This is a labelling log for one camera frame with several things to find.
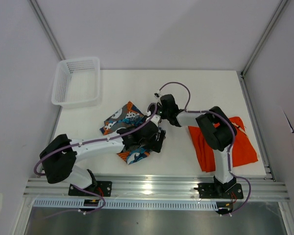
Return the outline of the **colourful patterned shorts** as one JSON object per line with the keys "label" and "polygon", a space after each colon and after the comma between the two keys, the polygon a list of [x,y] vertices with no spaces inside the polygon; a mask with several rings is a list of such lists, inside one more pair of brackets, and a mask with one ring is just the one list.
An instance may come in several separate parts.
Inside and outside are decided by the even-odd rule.
{"label": "colourful patterned shorts", "polygon": [[152,152],[160,153],[166,131],[158,126],[158,116],[150,121],[131,101],[108,117],[99,129],[103,135],[121,135],[124,148],[117,154],[128,165],[136,163]]}

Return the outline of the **white plastic basket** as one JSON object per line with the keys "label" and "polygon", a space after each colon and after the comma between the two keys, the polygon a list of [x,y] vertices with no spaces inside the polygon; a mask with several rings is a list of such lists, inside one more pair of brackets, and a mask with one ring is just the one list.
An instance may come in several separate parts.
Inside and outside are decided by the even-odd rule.
{"label": "white plastic basket", "polygon": [[100,60],[81,57],[62,60],[57,64],[51,102],[65,109],[97,106],[102,88]]}

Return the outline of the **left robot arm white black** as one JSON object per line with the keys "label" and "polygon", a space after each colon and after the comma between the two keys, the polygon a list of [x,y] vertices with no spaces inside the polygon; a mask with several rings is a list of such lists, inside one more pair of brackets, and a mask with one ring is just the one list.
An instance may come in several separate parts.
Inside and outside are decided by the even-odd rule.
{"label": "left robot arm white black", "polygon": [[166,131],[152,121],[142,125],[121,127],[105,138],[89,141],[57,136],[40,154],[44,175],[49,184],[68,182],[84,195],[96,192],[97,182],[92,171],[76,165],[82,160],[105,154],[117,154],[128,165],[162,149]]}

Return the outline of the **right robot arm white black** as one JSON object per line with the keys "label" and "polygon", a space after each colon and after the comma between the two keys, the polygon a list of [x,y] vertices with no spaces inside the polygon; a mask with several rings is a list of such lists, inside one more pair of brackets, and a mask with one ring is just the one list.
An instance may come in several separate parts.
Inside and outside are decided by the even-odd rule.
{"label": "right robot arm white black", "polygon": [[155,94],[158,98],[158,115],[177,127],[198,127],[208,146],[213,149],[215,159],[214,192],[226,197],[236,184],[231,172],[232,145],[237,131],[220,107],[208,111],[186,111],[179,109],[172,94]]}

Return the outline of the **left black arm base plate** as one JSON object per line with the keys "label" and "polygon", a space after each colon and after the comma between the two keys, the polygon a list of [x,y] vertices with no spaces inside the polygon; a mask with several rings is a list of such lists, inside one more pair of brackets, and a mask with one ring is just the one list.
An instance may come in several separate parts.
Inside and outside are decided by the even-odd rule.
{"label": "left black arm base plate", "polygon": [[111,181],[97,181],[97,186],[89,186],[83,192],[78,190],[73,185],[70,185],[68,195],[69,196],[93,196],[93,193],[98,194],[102,197],[110,197],[112,191],[112,182]]}

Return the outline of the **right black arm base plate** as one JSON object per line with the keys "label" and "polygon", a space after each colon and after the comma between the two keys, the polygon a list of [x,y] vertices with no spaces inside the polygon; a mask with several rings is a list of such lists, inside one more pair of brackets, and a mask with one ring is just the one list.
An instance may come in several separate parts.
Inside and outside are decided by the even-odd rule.
{"label": "right black arm base plate", "polygon": [[229,189],[223,189],[214,183],[199,183],[193,188],[199,193],[201,199],[243,199],[243,189],[241,184],[234,184]]}

